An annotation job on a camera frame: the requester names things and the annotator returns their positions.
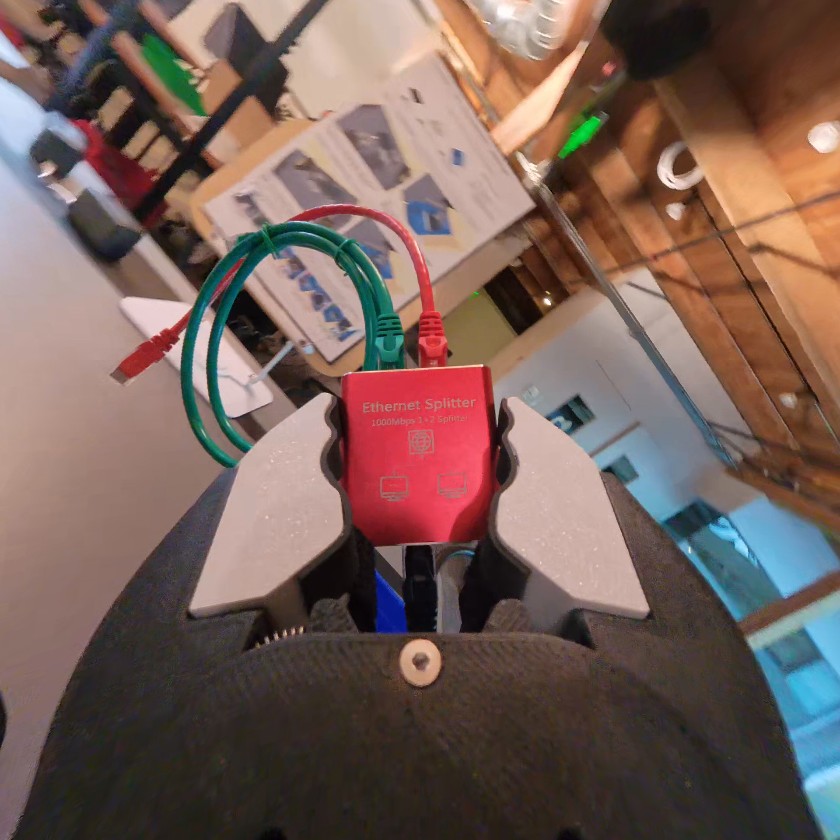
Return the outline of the black power adapter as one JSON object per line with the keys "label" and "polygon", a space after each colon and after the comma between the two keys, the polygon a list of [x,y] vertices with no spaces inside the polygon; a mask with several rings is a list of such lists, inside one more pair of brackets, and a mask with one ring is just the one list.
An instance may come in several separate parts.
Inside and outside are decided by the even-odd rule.
{"label": "black power adapter", "polygon": [[69,204],[67,220],[82,244],[109,264],[123,259],[144,236],[143,228],[118,199],[89,188]]}

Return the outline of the cardboard box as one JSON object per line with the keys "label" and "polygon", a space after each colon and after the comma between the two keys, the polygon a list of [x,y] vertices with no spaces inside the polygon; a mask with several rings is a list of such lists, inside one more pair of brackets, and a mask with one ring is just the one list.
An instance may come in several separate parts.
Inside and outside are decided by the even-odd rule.
{"label": "cardboard box", "polygon": [[[206,71],[199,87],[203,109],[207,117],[218,110],[241,82],[238,73],[224,60],[216,60]],[[226,121],[205,149],[205,157],[215,168],[231,162],[242,151],[263,137],[274,127],[273,119],[263,105],[249,97]]]}

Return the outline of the green exit sign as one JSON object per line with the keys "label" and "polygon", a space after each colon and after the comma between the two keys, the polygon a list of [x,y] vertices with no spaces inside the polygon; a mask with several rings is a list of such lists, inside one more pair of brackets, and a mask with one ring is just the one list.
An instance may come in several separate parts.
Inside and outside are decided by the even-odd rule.
{"label": "green exit sign", "polygon": [[561,145],[557,157],[566,160],[576,151],[585,147],[606,126],[609,115],[604,111],[583,114],[577,119],[569,137]]}

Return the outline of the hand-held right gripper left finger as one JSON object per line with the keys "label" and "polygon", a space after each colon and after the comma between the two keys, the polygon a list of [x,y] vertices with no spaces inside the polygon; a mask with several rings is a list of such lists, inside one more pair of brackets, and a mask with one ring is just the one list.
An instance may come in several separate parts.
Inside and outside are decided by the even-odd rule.
{"label": "hand-held right gripper left finger", "polygon": [[240,460],[198,575],[190,617],[263,614],[270,634],[305,632],[322,600],[376,629],[374,550],[340,484],[339,399],[321,394]]}

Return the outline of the red bag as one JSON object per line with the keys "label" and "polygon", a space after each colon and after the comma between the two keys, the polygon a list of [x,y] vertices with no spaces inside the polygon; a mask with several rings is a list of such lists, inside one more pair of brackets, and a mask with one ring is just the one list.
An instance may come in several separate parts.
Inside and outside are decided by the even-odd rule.
{"label": "red bag", "polygon": [[91,122],[72,119],[70,125],[83,135],[83,160],[89,163],[120,202],[134,212],[154,186],[152,174],[139,162],[107,143]]}

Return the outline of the red ethernet splitter box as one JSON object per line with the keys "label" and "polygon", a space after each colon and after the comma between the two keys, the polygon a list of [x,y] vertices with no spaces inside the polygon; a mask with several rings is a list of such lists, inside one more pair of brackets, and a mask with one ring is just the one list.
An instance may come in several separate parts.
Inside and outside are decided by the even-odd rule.
{"label": "red ethernet splitter box", "polygon": [[342,483],[354,526],[376,548],[487,534],[497,487],[489,367],[350,373],[341,402]]}

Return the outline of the green cloth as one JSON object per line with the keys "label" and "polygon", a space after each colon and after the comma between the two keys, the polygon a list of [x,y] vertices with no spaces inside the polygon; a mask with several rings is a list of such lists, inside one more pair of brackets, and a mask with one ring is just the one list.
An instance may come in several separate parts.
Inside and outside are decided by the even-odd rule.
{"label": "green cloth", "polygon": [[179,56],[166,42],[157,35],[145,34],[141,41],[141,53],[166,90],[183,104],[187,112],[197,117],[207,116],[194,75],[182,66]]}

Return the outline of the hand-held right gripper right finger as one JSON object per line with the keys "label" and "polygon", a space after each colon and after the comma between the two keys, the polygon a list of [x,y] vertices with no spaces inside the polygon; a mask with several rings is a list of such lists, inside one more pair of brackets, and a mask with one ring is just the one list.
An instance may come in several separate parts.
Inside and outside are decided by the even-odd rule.
{"label": "hand-held right gripper right finger", "polygon": [[502,602],[538,634],[594,639],[595,622],[637,634],[650,605],[601,471],[517,397],[499,410],[498,489],[459,594],[459,631],[490,627]]}

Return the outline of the printed instruction sheet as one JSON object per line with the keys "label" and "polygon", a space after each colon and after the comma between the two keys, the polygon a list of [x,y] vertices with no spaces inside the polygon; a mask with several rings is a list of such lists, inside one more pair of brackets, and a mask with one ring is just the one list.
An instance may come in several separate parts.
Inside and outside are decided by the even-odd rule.
{"label": "printed instruction sheet", "polygon": [[[239,235],[325,205],[384,212],[415,237],[432,282],[475,252],[518,256],[535,209],[520,179],[446,67],[432,53],[329,116],[289,134],[279,125],[208,178],[193,197],[196,227],[223,254]],[[418,314],[415,269],[399,237],[366,217],[320,221],[355,240],[392,295]],[[334,260],[308,249],[268,258],[246,284],[290,337],[324,364],[361,349],[361,304]]]}

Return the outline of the black tripod stand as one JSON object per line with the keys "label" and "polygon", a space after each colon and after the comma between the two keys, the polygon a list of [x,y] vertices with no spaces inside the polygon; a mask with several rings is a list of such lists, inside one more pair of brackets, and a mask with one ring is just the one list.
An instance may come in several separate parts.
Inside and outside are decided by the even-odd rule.
{"label": "black tripod stand", "polygon": [[195,170],[209,143],[231,120],[243,102],[256,94],[257,88],[268,77],[270,71],[279,65],[280,58],[296,44],[306,27],[310,25],[327,3],[327,1],[308,1],[304,3],[281,30],[276,40],[264,46],[258,55],[253,58],[246,68],[243,80],[227,95],[202,128],[193,135],[185,150],[179,153],[169,167],[161,173],[152,188],[143,196],[142,201],[132,210],[138,222],[142,224],[147,222],[153,211],[164,201],[167,193],[182,175],[185,172]]}

